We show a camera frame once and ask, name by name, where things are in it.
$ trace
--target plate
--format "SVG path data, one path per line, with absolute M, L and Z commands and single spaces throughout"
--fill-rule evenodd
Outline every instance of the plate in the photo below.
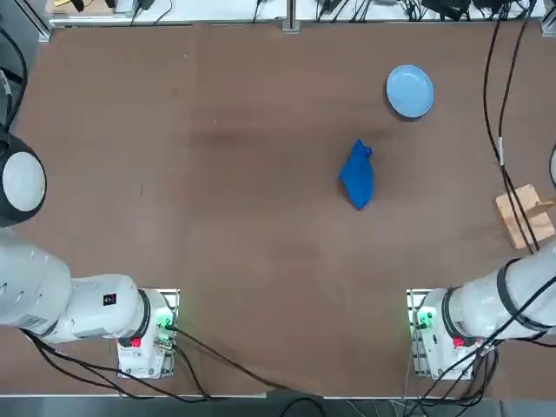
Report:
M 421 117 L 427 113 L 434 101 L 431 79 L 415 65 L 395 68 L 386 81 L 388 101 L 404 117 Z

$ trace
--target cable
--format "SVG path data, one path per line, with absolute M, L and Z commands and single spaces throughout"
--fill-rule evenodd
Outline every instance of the cable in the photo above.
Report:
M 532 343 L 533 345 L 537 345 L 537 346 L 542 346 L 543 348 L 556 348 L 556 345 L 553 345 L 552 343 L 545 343 L 543 341 L 535 341 L 532 339 L 527 339 L 527 338 L 519 338 L 519 339 L 515 339 L 516 341 L 526 341 L 527 343 Z
M 255 23 L 255 21 L 257 20 L 257 13 L 259 13 L 259 6 L 261 5 L 262 0 L 257 0 L 257 5 L 255 6 L 255 13 L 253 14 L 253 21 L 251 22 L 252 24 Z
M 158 22 L 160 22 L 168 13 L 170 13 L 174 9 L 174 0 L 170 0 L 170 8 L 162 13 L 154 22 L 153 26 L 156 26 Z
M 138 382 L 141 385 L 144 385 L 145 387 L 149 387 L 150 389 L 156 391 L 159 394 L 165 394 L 168 397 L 174 398 L 175 400 L 178 400 L 178 401 L 181 401 L 181 402 L 187 402 L 188 404 L 193 404 L 193 403 L 196 403 L 196 402 L 206 401 L 205 399 L 187 400 L 185 398 L 180 397 L 179 395 L 172 394 L 169 391 L 166 391 L 166 390 L 161 389 L 159 387 L 155 387 L 154 385 L 149 384 L 147 381 L 143 381 L 143 380 L 137 378 L 136 376 L 134 376 L 132 374 L 128 374 L 127 372 L 123 372 L 121 369 L 118 369 L 118 368 L 115 368 L 115 367 L 103 367 L 103 366 L 100 366 L 100 365 L 89 363 L 87 361 L 82 361 L 82 360 L 79 360 L 77 358 L 73 358 L 73 357 L 68 356 L 66 354 L 60 354 L 52 346 L 47 345 L 46 343 L 41 341 L 36 335 L 32 334 L 30 331 L 24 330 L 24 329 L 21 329 L 21 331 L 27 337 L 29 337 L 31 339 L 31 341 L 33 341 L 33 343 L 35 343 L 36 345 L 38 344 L 38 346 L 40 346 L 41 349 L 43 349 L 44 351 L 48 352 L 49 354 L 51 354 L 51 355 L 53 355 L 57 358 L 63 359 L 65 361 L 76 363 L 77 365 L 80 365 L 82 367 L 90 367 L 90 368 L 97 369 L 97 370 L 100 370 L 100 371 L 114 372 L 116 374 L 126 376 L 126 377 L 130 378 L 131 380 L 133 380 L 135 382 Z
M 498 335 L 500 335 L 504 330 L 506 330 L 508 328 L 508 326 L 510 326 L 516 320 L 516 318 L 518 316 L 520 316 L 531 304 L 533 304 L 535 302 L 535 300 L 537 300 L 537 298 L 539 298 L 552 285 L 554 285 L 554 283 L 556 283 L 556 276 L 554 276 L 551 280 L 547 281 L 543 286 L 541 286 L 537 291 L 535 291 L 535 293 L 521 306 L 521 308 L 519 308 L 514 314 L 512 314 L 512 316 L 502 326 L 500 326 L 489 337 L 487 337 L 476 349 L 474 349 L 473 352 L 471 352 L 469 354 L 466 354 L 459 361 L 456 361 L 454 364 L 452 364 L 446 370 L 444 370 L 442 372 L 442 374 L 439 375 L 438 379 L 431 385 L 431 387 L 420 397 L 420 399 L 417 400 L 418 404 L 412 408 L 412 410 L 409 412 L 408 415 L 411 415 L 413 413 L 413 411 L 415 410 L 415 408 L 417 408 L 417 406 L 423 400 L 425 400 L 428 395 L 431 394 L 431 392 L 436 388 L 436 386 L 440 383 L 442 378 L 444 378 L 444 376 L 446 376 L 446 374 L 448 372 L 450 372 L 452 369 L 454 369 L 455 367 L 457 367 L 458 365 L 460 365 L 464 361 L 467 361 L 469 358 L 473 357 L 473 355 L 479 353 L 480 351 L 482 351 L 482 349 L 484 349 L 485 347 L 487 347 L 491 343 L 493 343 Z M 498 351 L 495 350 L 495 359 L 494 359 L 494 362 L 493 362 L 493 366 L 491 368 L 491 371 L 488 373 L 488 378 L 490 378 L 490 379 L 492 379 L 492 377 L 494 375 L 494 372 L 496 370 L 496 367 L 498 366 L 499 358 L 500 358 L 500 356 L 498 354 Z M 484 394 L 484 388 L 483 388 L 482 391 L 479 392 L 479 394 L 480 394 L 480 398 L 482 399 L 482 395 Z
M 396 406 L 396 401 L 390 400 L 389 401 L 390 405 L 392 406 L 392 409 L 394 410 L 394 414 L 396 417 L 400 417 L 400 415 L 398 414 L 398 407 Z
M 340 9 L 338 10 L 338 13 L 336 13 L 336 14 L 334 15 L 334 17 L 332 18 L 332 20 L 331 20 L 332 23 L 334 23 L 334 22 L 338 19 L 338 16 L 339 16 L 340 13 L 345 9 L 345 7 L 348 5 L 348 3 L 349 3 L 350 1 L 351 1 L 351 0 L 345 0 L 345 1 L 344 1 L 344 4 L 343 4 L 343 5 L 340 7 Z
M 96 386 L 96 387 L 103 387 L 103 388 L 107 388 L 107 389 L 114 389 L 117 392 L 119 392 L 120 394 L 124 394 L 127 395 L 129 398 L 132 398 L 134 400 L 148 400 L 152 397 L 138 397 L 135 396 L 133 394 L 128 393 L 127 391 L 125 391 L 122 387 L 118 386 L 117 384 L 115 384 L 115 382 L 112 382 L 111 380 L 109 380 L 108 378 L 106 378 L 104 375 L 98 373 L 97 371 L 95 371 L 94 369 L 91 369 L 89 367 L 85 367 L 83 365 L 81 365 L 81 367 L 89 372 L 91 372 L 92 374 L 98 376 L 99 378 L 101 378 L 102 380 L 106 381 L 109 383 L 109 385 L 105 385 L 96 381 L 91 381 L 91 380 L 87 380 L 85 378 L 82 378 L 78 375 L 75 375 L 73 373 L 71 373 L 70 371 L 63 369 L 61 367 L 59 367 L 56 363 L 54 363 L 54 361 L 49 358 L 49 356 L 46 354 L 46 352 L 44 351 L 44 349 L 42 347 L 40 347 L 37 343 L 35 343 L 35 341 L 31 340 L 33 342 L 33 345 L 35 346 L 35 348 L 38 350 L 38 352 L 41 354 L 41 356 L 44 358 L 44 360 L 51 366 L 53 367 L 56 371 L 69 376 L 70 378 L 80 381 L 80 382 L 85 382 L 88 383 L 90 385 Z
M 288 412 L 288 410 L 296 403 L 298 402 L 302 402 L 302 401 L 308 401 L 311 404 L 313 404 L 315 407 L 317 407 L 317 409 L 319 410 L 319 414 L 321 415 L 321 417 L 326 417 L 326 413 L 324 412 L 324 409 L 322 408 L 322 405 L 319 404 L 316 400 L 313 400 L 310 397 L 301 397 L 301 398 L 296 398 L 295 400 L 291 401 L 286 408 L 284 408 L 282 410 L 282 412 L 280 413 L 280 417 L 284 417 L 286 415 L 286 413 Z
M 8 81 L 8 77 L 3 72 L 3 69 L 0 69 L 0 81 L 2 82 L 3 91 L 6 95 L 6 120 L 11 114 L 12 107 L 13 107 L 13 95 L 11 93 L 10 82 Z
M 360 417 L 367 417 L 364 413 L 361 412 L 361 410 L 360 410 L 359 408 L 357 408 L 357 407 L 355 406 L 355 404 L 354 404 L 353 402 L 351 402 L 350 400 L 347 400 L 347 403 L 351 406 L 351 408 L 352 408 L 353 410 L 355 410 L 355 412 L 356 412 Z
M 359 12 L 361 11 L 361 9 L 363 8 L 363 6 L 365 5 L 365 0 L 363 0 L 361 2 L 361 6 L 359 6 L 359 9 L 357 8 L 357 0 L 355 0 L 355 14 L 354 16 L 349 20 L 350 23 L 354 23 L 357 20 L 357 16 L 359 16 Z
M 245 367 L 243 367 L 242 365 L 240 365 L 237 362 L 232 361 L 231 359 L 227 358 L 226 356 L 224 356 L 223 354 L 220 354 L 218 351 L 216 351 L 215 349 L 211 348 L 210 346 L 206 345 L 205 343 L 203 343 L 202 341 L 199 341 L 198 339 L 196 339 L 194 336 L 192 336 L 189 333 L 184 332 L 183 330 L 181 330 L 180 328 L 176 327 L 176 326 L 166 326 L 167 330 L 173 330 L 176 331 L 177 333 L 187 337 L 188 339 L 192 340 L 193 342 L 195 342 L 197 345 L 205 348 L 206 350 L 208 350 L 211 354 L 217 356 L 218 358 L 222 359 L 223 361 L 227 362 L 229 365 L 231 365 L 232 367 L 235 367 L 236 369 L 239 369 L 240 371 L 242 371 L 244 374 L 250 376 L 251 378 L 253 378 L 256 381 L 259 381 L 260 383 L 268 386 L 268 387 L 272 387 L 272 388 L 277 388 L 277 389 L 291 389 L 289 387 L 286 387 L 285 385 L 282 384 L 278 384 L 276 382 L 272 382 L 269 381 L 251 371 L 249 371 L 248 369 L 246 369 Z
M 129 24 L 129 26 L 133 26 L 133 23 L 135 22 L 136 17 L 140 15 L 139 11 L 141 10 L 142 10 L 141 6 L 137 5 L 136 11 L 133 13 L 133 16 L 131 17 L 131 23 Z
M 361 16 L 361 18 L 359 19 L 360 22 L 365 22 L 367 20 L 367 12 L 368 12 L 368 8 L 371 5 L 371 2 L 373 0 L 367 0 L 367 5 L 365 6 L 365 10 L 363 11 L 363 15 Z
M 0 26 L 0 34 L 2 34 L 3 37 L 6 38 L 6 40 L 11 44 L 11 46 L 13 47 L 15 52 L 17 53 L 17 57 L 19 58 L 19 61 L 21 62 L 21 67 L 22 67 L 22 71 L 23 71 L 21 91 L 19 93 L 19 96 L 16 99 L 16 102 L 12 106 L 11 113 L 8 115 L 8 117 L 6 117 L 6 123 L 3 126 L 4 130 L 6 132 L 9 132 L 11 124 L 13 123 L 14 119 L 16 118 L 17 112 L 19 111 L 19 108 L 21 107 L 21 101 L 23 100 L 23 95 L 25 94 L 25 90 L 27 89 L 27 82 L 29 81 L 29 71 L 27 69 L 27 62 L 25 61 L 25 56 L 23 56 L 23 52 L 19 49 L 19 46 L 17 46 L 16 41 L 14 41 L 13 38 L 8 34 L 8 32 L 6 32 L 4 30 L 4 28 L 1 27 L 1 26 Z
M 528 16 L 530 16 L 531 12 L 533 11 L 533 7 L 534 7 L 534 2 L 531 1 L 530 4 L 530 12 L 528 13 Z M 512 193 L 512 195 L 514 196 L 516 202 L 518 203 L 518 206 L 520 208 L 520 213 L 523 216 L 523 220 L 526 224 L 527 229 L 529 230 L 529 233 L 531 235 L 531 237 L 533 238 L 533 245 L 536 248 L 536 250 L 539 250 L 539 243 L 537 241 L 537 238 L 533 232 L 533 228 L 531 227 L 531 223 L 529 222 L 529 220 L 527 219 L 526 216 L 526 212 L 523 209 L 523 205 L 521 204 L 521 200 L 519 199 L 517 192 L 515 190 L 515 187 L 513 186 L 512 183 L 512 179 L 510 178 L 510 175 L 507 173 L 507 169 L 506 169 L 506 165 L 503 163 L 503 161 L 501 160 L 500 157 L 500 152 L 494 142 L 494 138 L 493 138 L 493 132 L 491 130 L 491 126 L 490 126 L 490 119 L 488 116 L 488 107 L 487 107 L 487 86 L 488 86 L 488 76 L 489 76 L 489 72 L 490 72 L 490 64 L 492 61 L 492 57 L 493 57 L 493 51 L 494 51 L 494 45 L 496 44 L 496 39 L 498 37 L 498 32 L 500 29 L 500 22 L 502 20 L 502 16 L 505 14 L 507 10 L 507 4 L 502 5 L 502 9 L 500 11 L 500 18 L 497 20 L 495 26 L 494 26 L 494 33 L 493 33 L 493 37 L 490 43 L 490 48 L 488 51 L 488 55 L 486 56 L 486 67 L 485 67 L 485 76 L 484 76 L 484 80 L 483 80 L 483 112 L 484 112 L 484 116 L 485 116 L 485 124 L 486 124 L 486 131 L 488 133 L 488 138 L 489 141 L 491 143 L 491 146 L 493 148 L 493 152 L 494 155 L 496 157 L 496 160 L 498 161 L 499 165 L 500 165 L 500 171 L 502 174 L 502 177 L 504 178 L 504 183 L 505 183 L 505 189 L 506 189 L 506 193 L 508 195 L 508 201 L 510 202 L 510 206 L 512 206 L 513 209 L 513 213 L 514 215 L 517 215 L 517 211 L 515 210 L 515 207 L 513 206 L 513 199 L 510 197 L 510 191 Z M 519 49 L 520 46 L 520 38 L 518 38 L 518 42 L 516 43 L 516 50 Z M 514 58 L 517 58 L 517 52 L 514 51 Z M 512 79 L 513 75 L 513 69 L 510 69 L 510 76 L 508 77 L 508 83 L 509 84 Z M 509 92 L 509 86 L 506 85 L 506 92 Z M 503 120 L 504 117 L 504 108 L 506 107 L 506 105 L 503 103 L 503 108 L 500 112 L 500 120 Z M 525 232 L 523 230 L 523 228 L 521 227 L 521 222 L 518 216 L 515 216 L 515 220 L 518 223 L 518 227 L 520 229 L 520 233 L 521 233 L 521 237 L 523 238 L 524 243 L 526 244 L 529 253 L 533 253 L 533 249 L 531 248 L 531 245 L 529 244 L 529 241 L 527 239 L 527 236 L 525 235 Z
M 193 369 L 193 364 L 189 360 L 189 357 L 185 354 L 185 352 L 183 352 L 183 350 L 180 349 L 179 346 L 174 345 L 173 349 L 183 358 L 183 360 L 187 364 L 189 368 L 189 372 L 191 373 L 191 376 L 193 377 L 193 381 L 195 382 L 195 386 L 201 392 L 203 398 L 206 398 L 207 400 L 212 400 L 210 394 L 202 387 L 201 382 L 197 378 L 197 375 L 195 374 L 195 370 Z

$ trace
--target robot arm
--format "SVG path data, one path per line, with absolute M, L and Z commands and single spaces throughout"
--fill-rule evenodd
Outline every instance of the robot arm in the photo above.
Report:
M 118 340 L 121 370 L 157 378 L 172 368 L 172 322 L 163 295 L 138 289 L 126 275 L 72 279 L 53 255 L 0 229 L 0 324 L 23 328 L 48 343 L 92 337 Z
M 556 242 L 461 287 L 434 289 L 414 315 L 422 339 L 422 346 L 414 341 L 414 351 L 422 352 L 428 372 L 438 379 L 443 369 L 476 352 L 484 339 L 509 321 L 555 275 Z M 496 339 L 532 337 L 554 326 L 556 286 L 540 295 Z M 458 379 L 473 359 L 463 361 L 442 379 Z

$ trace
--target brown table surface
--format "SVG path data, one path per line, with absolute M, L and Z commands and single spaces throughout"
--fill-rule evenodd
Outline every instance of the brown table surface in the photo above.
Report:
M 496 129 L 519 26 L 503 23 L 489 99 Z M 49 178 L 17 232 L 75 277 L 122 273 L 180 288 L 180 325 L 265 377 L 329 396 L 402 396 L 406 288 L 470 281 L 518 255 L 481 85 L 491 23 L 305 28 L 58 30 L 41 45 L 17 130 Z M 403 122 L 384 101 L 403 63 L 435 102 Z M 506 109 L 516 185 L 554 189 L 556 43 L 526 31 Z M 358 212 L 337 176 L 355 139 L 374 149 L 375 196 Z M 105 393 L 51 370 L 2 328 L 3 394 Z M 185 341 L 209 392 L 265 388 Z M 116 364 L 113 341 L 64 352 Z M 551 349 L 500 348 L 489 395 L 556 399 Z M 408 394 L 430 385 L 411 374 Z M 184 366 L 161 383 L 195 390 Z M 146 394 L 135 385 L 128 389 Z

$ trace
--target blue cloth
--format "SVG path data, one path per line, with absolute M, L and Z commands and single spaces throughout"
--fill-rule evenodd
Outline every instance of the blue cloth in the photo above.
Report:
M 368 158 L 373 150 L 362 141 L 355 141 L 349 159 L 341 168 L 340 180 L 346 187 L 351 203 L 356 209 L 363 209 L 373 198 L 374 172 Z

